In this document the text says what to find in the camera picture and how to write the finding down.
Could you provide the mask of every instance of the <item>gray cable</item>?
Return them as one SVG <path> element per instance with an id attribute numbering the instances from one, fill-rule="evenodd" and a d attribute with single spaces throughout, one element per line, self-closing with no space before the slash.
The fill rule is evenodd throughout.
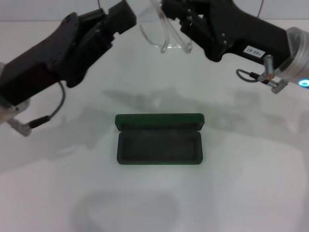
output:
<path id="1" fill-rule="evenodd" d="M 262 2 L 261 2 L 260 10 L 259 10 L 259 13 L 257 14 L 258 18 L 260 17 L 260 14 L 262 12 L 263 5 L 264 5 L 264 0 L 262 0 Z"/>
<path id="2" fill-rule="evenodd" d="M 59 81 L 58 84 L 61 87 L 61 91 L 62 91 L 62 98 L 60 101 L 59 106 L 50 114 L 49 119 L 52 119 L 57 113 L 58 111 L 61 109 L 61 107 L 63 106 L 64 101 L 66 100 L 66 91 L 64 89 L 63 84 Z"/>
<path id="3" fill-rule="evenodd" d="M 259 82 L 258 80 L 255 80 L 255 79 L 253 79 L 253 80 L 247 79 L 247 78 L 243 77 L 240 73 L 244 73 L 244 74 L 247 74 L 247 75 L 249 75 L 249 76 L 250 76 L 251 73 L 250 73 L 250 72 L 247 72 L 247 71 L 244 71 L 244 70 L 242 70 L 242 69 L 237 69 L 237 70 L 236 70 L 237 76 L 238 76 L 241 80 L 243 80 L 243 81 L 245 81 L 245 82 L 249 82 L 249 83 L 256 83 L 256 82 Z"/>

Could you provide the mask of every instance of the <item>white label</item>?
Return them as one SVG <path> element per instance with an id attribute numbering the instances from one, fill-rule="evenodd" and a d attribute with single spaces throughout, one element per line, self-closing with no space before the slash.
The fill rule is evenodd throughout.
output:
<path id="1" fill-rule="evenodd" d="M 251 46 L 247 46 L 243 52 L 259 58 L 265 54 L 264 51 Z"/>

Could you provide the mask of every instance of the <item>open case lid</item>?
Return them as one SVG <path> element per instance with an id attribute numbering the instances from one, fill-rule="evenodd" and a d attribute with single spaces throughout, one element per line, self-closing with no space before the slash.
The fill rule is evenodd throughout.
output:
<path id="1" fill-rule="evenodd" d="M 119 131 L 192 130 L 199 131 L 205 123 L 203 114 L 131 114 L 116 115 Z"/>

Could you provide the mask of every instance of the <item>silver metal joint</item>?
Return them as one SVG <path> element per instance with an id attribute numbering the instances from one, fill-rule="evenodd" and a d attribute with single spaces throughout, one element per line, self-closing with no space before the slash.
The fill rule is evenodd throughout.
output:
<path id="1" fill-rule="evenodd" d="M 273 86 L 271 88 L 271 91 L 274 94 L 277 94 L 277 93 L 281 92 L 288 84 L 289 84 L 288 81 L 281 79 L 279 82 L 276 83 L 276 86 Z"/>
<path id="2" fill-rule="evenodd" d="M 309 32 L 299 28 L 287 29 L 290 58 L 275 70 L 276 76 L 299 84 L 309 79 Z"/>
<path id="3" fill-rule="evenodd" d="M 259 77 L 258 77 L 258 79 L 257 79 L 259 82 L 262 82 L 262 81 L 265 81 L 266 80 L 266 75 L 265 75 L 265 72 L 264 73 L 262 73 Z"/>
<path id="4" fill-rule="evenodd" d="M 264 57 L 265 77 L 267 80 L 272 80 L 275 77 L 274 57 L 267 55 Z"/>
<path id="5" fill-rule="evenodd" d="M 272 87 L 272 88 L 276 88 L 277 85 L 278 85 L 278 83 L 275 82 L 275 81 L 269 81 L 267 85 L 270 86 L 270 87 Z"/>
<path id="6" fill-rule="evenodd" d="M 21 135 L 27 137 L 31 134 L 31 127 L 29 126 L 29 124 L 23 124 L 22 122 L 20 122 L 19 120 L 15 119 L 15 118 L 11 118 L 7 121 L 7 123 L 18 133 L 20 133 Z"/>

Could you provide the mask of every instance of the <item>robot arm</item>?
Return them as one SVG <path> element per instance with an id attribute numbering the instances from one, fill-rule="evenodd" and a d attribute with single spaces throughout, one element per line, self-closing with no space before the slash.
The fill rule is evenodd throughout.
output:
<path id="1" fill-rule="evenodd" d="M 0 124 L 8 122 L 24 136 L 47 121 L 60 109 L 67 87 L 77 86 L 87 70 L 111 47 L 114 34 L 122 34 L 136 25 L 129 5 L 121 1 L 104 13 L 99 9 L 81 16 L 72 13 L 48 38 L 16 59 L 0 63 Z M 14 116 L 26 110 L 29 99 L 51 85 L 59 83 L 63 99 L 50 115 L 23 124 Z"/>
<path id="2" fill-rule="evenodd" d="M 232 0 L 163 0 L 168 18 L 180 20 L 181 31 L 219 62 L 233 53 L 264 64 L 251 77 L 279 93 L 289 82 L 309 88 L 309 33 L 287 31 L 241 11 Z M 278 76 L 279 82 L 272 79 Z"/>

